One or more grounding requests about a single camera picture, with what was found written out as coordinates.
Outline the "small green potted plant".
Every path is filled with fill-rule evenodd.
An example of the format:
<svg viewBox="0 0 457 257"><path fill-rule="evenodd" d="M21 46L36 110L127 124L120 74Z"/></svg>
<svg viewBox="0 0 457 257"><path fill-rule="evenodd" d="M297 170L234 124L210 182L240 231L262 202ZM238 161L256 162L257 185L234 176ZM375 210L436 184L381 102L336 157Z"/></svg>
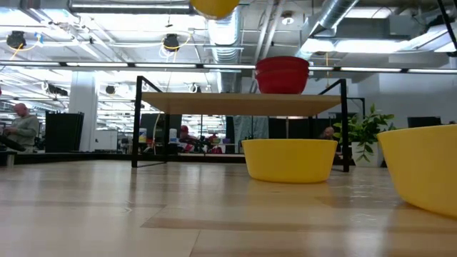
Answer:
<svg viewBox="0 0 457 257"><path fill-rule="evenodd" d="M384 162L377 135L395 130L393 114L383 114L372 104L366 116L357 115L348 120L348 142L351 145L351 159L357 167L379 168Z"/></svg>

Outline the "grey fabric panel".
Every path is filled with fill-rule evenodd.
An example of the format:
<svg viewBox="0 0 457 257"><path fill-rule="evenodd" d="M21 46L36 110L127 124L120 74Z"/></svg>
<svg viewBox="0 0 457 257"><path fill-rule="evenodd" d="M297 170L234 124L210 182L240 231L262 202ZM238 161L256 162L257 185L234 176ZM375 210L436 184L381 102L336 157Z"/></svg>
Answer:
<svg viewBox="0 0 457 257"><path fill-rule="evenodd" d="M241 142L248 139L269 138L267 116L234 116L235 152L242 153Z"/></svg>

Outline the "person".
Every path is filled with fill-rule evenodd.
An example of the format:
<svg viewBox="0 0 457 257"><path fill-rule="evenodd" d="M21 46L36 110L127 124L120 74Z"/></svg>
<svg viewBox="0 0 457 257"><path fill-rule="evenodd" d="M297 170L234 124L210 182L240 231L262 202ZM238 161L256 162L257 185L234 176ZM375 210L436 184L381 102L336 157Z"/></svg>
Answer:
<svg viewBox="0 0 457 257"><path fill-rule="evenodd" d="M25 148L25 151L19 153L33 153L35 138L39 132L39 120L29 113L23 103L16 104L14 111L17 117L3 130L3 135Z"/></svg>
<svg viewBox="0 0 457 257"><path fill-rule="evenodd" d="M328 126L324 129L324 131L320 134L319 139L322 140L330 140L337 142L336 147L336 154L341 155L341 146L339 145L338 139L334 136L335 130L332 126Z"/></svg>
<svg viewBox="0 0 457 257"><path fill-rule="evenodd" d="M199 151L198 139L189 134L188 126L181 125L179 145L182 153L197 153Z"/></svg>

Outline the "black monitor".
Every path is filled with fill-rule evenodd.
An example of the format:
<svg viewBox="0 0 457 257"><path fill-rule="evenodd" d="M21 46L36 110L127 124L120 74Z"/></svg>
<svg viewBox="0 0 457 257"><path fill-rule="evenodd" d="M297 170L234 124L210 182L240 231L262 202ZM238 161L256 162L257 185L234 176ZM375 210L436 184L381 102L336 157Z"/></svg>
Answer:
<svg viewBox="0 0 457 257"><path fill-rule="evenodd" d="M441 125L441 118L439 116L408 117L409 128L439 125Z"/></svg>

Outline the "black ceiling-mounted device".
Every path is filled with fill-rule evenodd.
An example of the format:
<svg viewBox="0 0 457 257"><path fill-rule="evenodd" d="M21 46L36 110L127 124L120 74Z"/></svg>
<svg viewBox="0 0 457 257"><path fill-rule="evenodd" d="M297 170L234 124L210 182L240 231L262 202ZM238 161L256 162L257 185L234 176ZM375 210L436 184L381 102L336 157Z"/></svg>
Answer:
<svg viewBox="0 0 457 257"><path fill-rule="evenodd" d="M177 34L167 34L163 41L166 51L175 52L179 49L179 40Z"/></svg>
<svg viewBox="0 0 457 257"><path fill-rule="evenodd" d="M7 39L6 44L13 49L22 49L26 46L26 39L23 31L12 31Z"/></svg>

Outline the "black aluminium table frame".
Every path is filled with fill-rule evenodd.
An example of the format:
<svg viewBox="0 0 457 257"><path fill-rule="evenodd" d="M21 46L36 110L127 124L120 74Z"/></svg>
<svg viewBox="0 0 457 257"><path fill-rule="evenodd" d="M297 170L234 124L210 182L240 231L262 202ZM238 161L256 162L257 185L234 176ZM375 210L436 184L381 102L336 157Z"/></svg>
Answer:
<svg viewBox="0 0 457 257"><path fill-rule="evenodd" d="M132 155L114 154L114 153L32 153L32 154L16 154L14 164L34 164L34 163L56 163L68 161L131 161ZM228 154L182 154L168 156L145 155L138 156L140 161L157 161L157 162L198 162L198 163L245 163L244 156L236 154L230 156Z"/></svg>

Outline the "black partition cabinet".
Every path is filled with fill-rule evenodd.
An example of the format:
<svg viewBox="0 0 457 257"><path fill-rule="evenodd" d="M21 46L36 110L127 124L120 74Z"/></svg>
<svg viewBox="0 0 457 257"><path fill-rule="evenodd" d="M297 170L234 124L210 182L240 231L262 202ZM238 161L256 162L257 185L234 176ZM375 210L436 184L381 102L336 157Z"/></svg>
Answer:
<svg viewBox="0 0 457 257"><path fill-rule="evenodd" d="M72 153L78 152L84 114L46 113L45 152Z"/></svg>

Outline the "floral bowl with red outside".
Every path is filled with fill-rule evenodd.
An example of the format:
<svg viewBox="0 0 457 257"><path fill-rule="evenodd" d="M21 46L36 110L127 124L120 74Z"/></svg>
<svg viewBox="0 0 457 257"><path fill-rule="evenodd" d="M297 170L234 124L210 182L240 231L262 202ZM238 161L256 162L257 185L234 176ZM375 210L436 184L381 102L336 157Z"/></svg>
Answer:
<svg viewBox="0 0 457 257"><path fill-rule="evenodd" d="M262 94L302 94L308 75L294 72L269 72L259 74L256 80Z"/></svg>
<svg viewBox="0 0 457 257"><path fill-rule="evenodd" d="M298 74L299 76L308 76L308 69L259 69L256 70L256 76L266 74Z"/></svg>
<svg viewBox="0 0 457 257"><path fill-rule="evenodd" d="M256 70L273 70L273 69L308 69L307 60L295 56L275 56L262 59L256 63Z"/></svg>

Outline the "silver round air duct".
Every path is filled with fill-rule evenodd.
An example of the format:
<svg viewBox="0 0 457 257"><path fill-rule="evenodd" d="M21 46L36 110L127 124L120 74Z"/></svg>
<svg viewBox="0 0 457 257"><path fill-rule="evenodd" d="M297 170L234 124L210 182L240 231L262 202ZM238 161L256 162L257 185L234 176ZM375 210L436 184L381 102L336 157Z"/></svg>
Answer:
<svg viewBox="0 0 457 257"><path fill-rule="evenodd" d="M241 49L241 12L236 7L227 17L208 20L208 33L212 56L217 71L217 83L220 93L241 92L241 72L228 69L228 66L240 64Z"/></svg>
<svg viewBox="0 0 457 257"><path fill-rule="evenodd" d="M321 10L309 17L306 17L301 28L303 44L297 51L296 56L302 59L309 59L311 50L305 50L305 43L308 43L315 36L331 38L336 35L337 26L346 17L359 0L325 0Z"/></svg>

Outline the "yellow plastic mini bowl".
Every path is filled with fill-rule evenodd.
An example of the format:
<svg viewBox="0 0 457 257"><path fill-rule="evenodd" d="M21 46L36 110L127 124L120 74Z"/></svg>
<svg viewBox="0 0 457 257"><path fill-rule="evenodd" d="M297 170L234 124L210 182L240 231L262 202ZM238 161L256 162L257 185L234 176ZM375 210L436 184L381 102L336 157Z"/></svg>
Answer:
<svg viewBox="0 0 457 257"><path fill-rule="evenodd" d="M457 125L385 131L378 141L405 202L457 218Z"/></svg>
<svg viewBox="0 0 457 257"><path fill-rule="evenodd" d="M240 0L190 0L196 12L207 19L223 19L239 4Z"/></svg>
<svg viewBox="0 0 457 257"><path fill-rule="evenodd" d="M251 178L274 183L320 183L333 167L338 143L323 139L251 139L242 142Z"/></svg>

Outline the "long ceiling light strip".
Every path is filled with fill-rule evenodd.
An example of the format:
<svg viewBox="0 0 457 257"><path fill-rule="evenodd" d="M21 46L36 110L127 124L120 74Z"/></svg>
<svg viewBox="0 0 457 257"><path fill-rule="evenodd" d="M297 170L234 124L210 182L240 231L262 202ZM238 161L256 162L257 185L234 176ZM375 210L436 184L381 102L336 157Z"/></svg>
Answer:
<svg viewBox="0 0 457 257"><path fill-rule="evenodd" d="M58 62L58 61L8 61L0 60L0 66L22 66L34 69L69 70L167 70L167 71L253 71L256 66L248 64L181 64L181 63L129 63L129 62ZM352 66L310 66L309 71L343 73L382 73L382 74L443 74L457 75L457 69L432 68L381 68Z"/></svg>

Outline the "white square pillar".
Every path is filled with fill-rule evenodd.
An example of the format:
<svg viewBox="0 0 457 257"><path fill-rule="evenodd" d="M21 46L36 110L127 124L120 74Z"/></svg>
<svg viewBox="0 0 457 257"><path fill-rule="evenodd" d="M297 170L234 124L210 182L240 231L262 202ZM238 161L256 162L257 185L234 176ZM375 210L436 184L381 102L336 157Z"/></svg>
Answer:
<svg viewBox="0 0 457 257"><path fill-rule="evenodd" d="M99 103L99 84L96 74L88 71L73 71L71 77L69 113L82 113L80 151L95 150L95 131Z"/></svg>

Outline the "wooden shelf with black legs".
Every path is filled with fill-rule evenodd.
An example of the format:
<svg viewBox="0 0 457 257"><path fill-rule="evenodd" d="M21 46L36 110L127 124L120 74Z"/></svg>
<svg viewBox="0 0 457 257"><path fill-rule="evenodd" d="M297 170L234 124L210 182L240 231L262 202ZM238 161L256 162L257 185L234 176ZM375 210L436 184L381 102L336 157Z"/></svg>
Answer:
<svg viewBox="0 0 457 257"><path fill-rule="evenodd" d="M134 100L134 139L131 167L138 168L141 104L145 101L165 114L164 150L169 146L171 115L229 115L229 116L313 116L334 106L341 106L343 128L343 172L349 172L348 156L348 101L345 79L339 79L329 88L340 87L339 96L327 96L325 89L317 95L293 94L203 94L167 93L161 91L144 76L136 77Z"/></svg>

